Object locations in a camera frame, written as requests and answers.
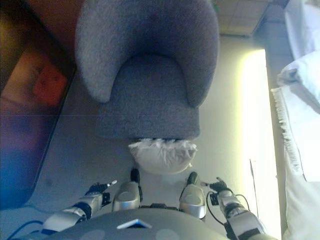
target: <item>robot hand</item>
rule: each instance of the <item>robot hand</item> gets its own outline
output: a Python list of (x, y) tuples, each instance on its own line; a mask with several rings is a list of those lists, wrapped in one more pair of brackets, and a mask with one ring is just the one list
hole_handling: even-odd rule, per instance
[(51, 235), (74, 226), (77, 223), (89, 220), (102, 207), (110, 204), (110, 193), (104, 192), (108, 187), (116, 184), (114, 180), (108, 184), (96, 183), (90, 187), (79, 201), (52, 216), (43, 224), (43, 234)]
[(210, 195), (212, 205), (219, 205), (225, 216), (224, 228), (227, 237), (231, 240), (273, 240), (267, 236), (262, 222), (240, 203), (233, 191), (219, 177), (218, 181), (212, 184), (202, 183), (209, 186), (216, 193)]

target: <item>gray armchair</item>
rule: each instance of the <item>gray armchair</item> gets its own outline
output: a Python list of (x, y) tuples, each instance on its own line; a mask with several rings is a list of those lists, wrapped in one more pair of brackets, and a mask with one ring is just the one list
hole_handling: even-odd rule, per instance
[(76, 60), (106, 138), (193, 139), (219, 48), (209, 0), (87, 0)]

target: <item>floor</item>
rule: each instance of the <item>floor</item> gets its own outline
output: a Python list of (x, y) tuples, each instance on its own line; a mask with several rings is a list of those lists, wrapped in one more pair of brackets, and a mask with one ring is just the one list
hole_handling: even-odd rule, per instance
[[(239, 121), (241, 96), (237, 91), (241, 88), (238, 80), (243, 56), (259, 46), (249, 38), (223, 36), (220, 47), (214, 83), (200, 107), (201, 135), (194, 141), (198, 152), (192, 161), (193, 167), (169, 176), (140, 170), (143, 205), (165, 203), (178, 207), (186, 179), (191, 171), (196, 171), (205, 182), (223, 178), (235, 193), (244, 194), (251, 210), (257, 212), (249, 160), (243, 158), (242, 123)], [(95, 135), (98, 108), (99, 104), (87, 94), (76, 75), (31, 199), (23, 208), (0, 213), (1, 239), (6, 239), (25, 222), (45, 221), (51, 213), (73, 205), (93, 183), (117, 180), (118, 183), (109, 189), (114, 196), (120, 184), (129, 180), (130, 170), (135, 166), (127, 147), (131, 142)], [(211, 209), (223, 220), (218, 207)], [(110, 210), (108, 205), (100, 214)], [(224, 228), (210, 215), (205, 222), (225, 234)], [(38, 225), (30, 225), (17, 236), (38, 229)]]

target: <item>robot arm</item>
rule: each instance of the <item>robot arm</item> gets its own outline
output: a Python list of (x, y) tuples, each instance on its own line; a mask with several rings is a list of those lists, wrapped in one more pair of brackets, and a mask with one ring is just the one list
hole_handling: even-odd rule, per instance
[(266, 230), (262, 222), (240, 203), (233, 191), (226, 183), (217, 178), (218, 182), (205, 185), (209, 186), (216, 193), (210, 196), (212, 205), (219, 205), (226, 223), (224, 228), (227, 237), (231, 240), (275, 240), (266, 235)]

